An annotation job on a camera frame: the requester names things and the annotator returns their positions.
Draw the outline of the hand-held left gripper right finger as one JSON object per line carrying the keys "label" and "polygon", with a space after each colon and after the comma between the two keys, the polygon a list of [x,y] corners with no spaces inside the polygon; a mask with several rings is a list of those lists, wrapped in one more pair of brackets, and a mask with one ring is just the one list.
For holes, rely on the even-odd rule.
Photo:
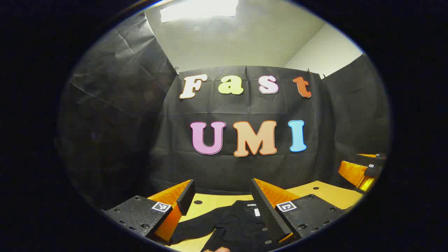
{"label": "hand-held left gripper right finger", "polygon": [[315,194],[298,196],[256,178],[251,183],[252,197],[274,243],[304,239],[348,212]]}

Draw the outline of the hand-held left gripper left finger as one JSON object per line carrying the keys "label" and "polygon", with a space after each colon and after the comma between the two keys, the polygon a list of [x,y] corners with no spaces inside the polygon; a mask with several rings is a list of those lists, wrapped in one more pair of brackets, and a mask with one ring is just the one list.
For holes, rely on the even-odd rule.
{"label": "hand-held left gripper left finger", "polygon": [[195,182],[189,179],[149,197],[132,196],[101,212],[118,225],[147,239],[170,245],[175,229],[195,196]]}

